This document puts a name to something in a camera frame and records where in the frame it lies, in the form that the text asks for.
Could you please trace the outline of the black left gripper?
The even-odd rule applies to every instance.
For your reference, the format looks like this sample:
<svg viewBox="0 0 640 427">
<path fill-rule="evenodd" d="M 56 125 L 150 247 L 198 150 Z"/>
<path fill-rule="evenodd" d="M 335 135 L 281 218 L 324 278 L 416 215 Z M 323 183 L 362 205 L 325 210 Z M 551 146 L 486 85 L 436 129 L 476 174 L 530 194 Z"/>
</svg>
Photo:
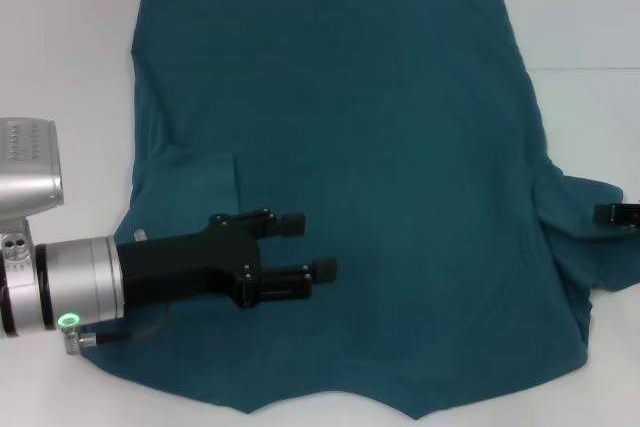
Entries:
<svg viewBox="0 0 640 427">
<path fill-rule="evenodd" d="M 196 233 L 117 246 L 124 305 L 131 309 L 222 294 L 241 308 L 309 299 L 315 285 L 333 283 L 335 257 L 261 269 L 258 240 L 305 233 L 303 213 L 278 217 L 268 208 L 210 219 Z"/>
</svg>

